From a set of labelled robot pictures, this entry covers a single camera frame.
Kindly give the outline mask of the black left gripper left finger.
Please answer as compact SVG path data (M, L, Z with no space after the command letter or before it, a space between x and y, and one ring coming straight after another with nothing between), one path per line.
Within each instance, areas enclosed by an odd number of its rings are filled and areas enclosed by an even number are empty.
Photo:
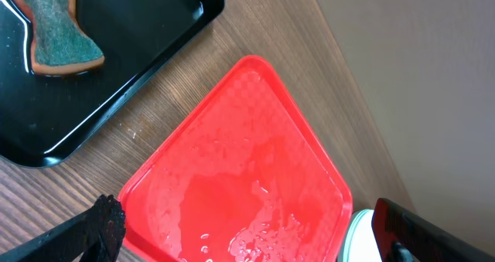
M125 238L125 212L113 195L1 255L2 261L115 261Z

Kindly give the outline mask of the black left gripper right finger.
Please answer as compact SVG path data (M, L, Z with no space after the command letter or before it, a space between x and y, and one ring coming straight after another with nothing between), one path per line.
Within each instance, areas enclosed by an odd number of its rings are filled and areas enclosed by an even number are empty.
M377 200L371 226L383 261L494 262L493 256L389 199Z

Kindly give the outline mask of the white plate top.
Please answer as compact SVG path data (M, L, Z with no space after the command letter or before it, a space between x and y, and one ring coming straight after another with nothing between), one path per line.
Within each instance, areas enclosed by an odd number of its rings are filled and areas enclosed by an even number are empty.
M373 215L372 209L363 209L351 216L337 262L382 261L372 230Z

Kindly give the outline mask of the orange green sponge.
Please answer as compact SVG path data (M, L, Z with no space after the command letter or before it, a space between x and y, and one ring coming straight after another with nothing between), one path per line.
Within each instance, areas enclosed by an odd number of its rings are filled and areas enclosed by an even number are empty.
M32 23L29 46L34 73L58 76L99 67L105 56L79 26L77 0L13 0Z

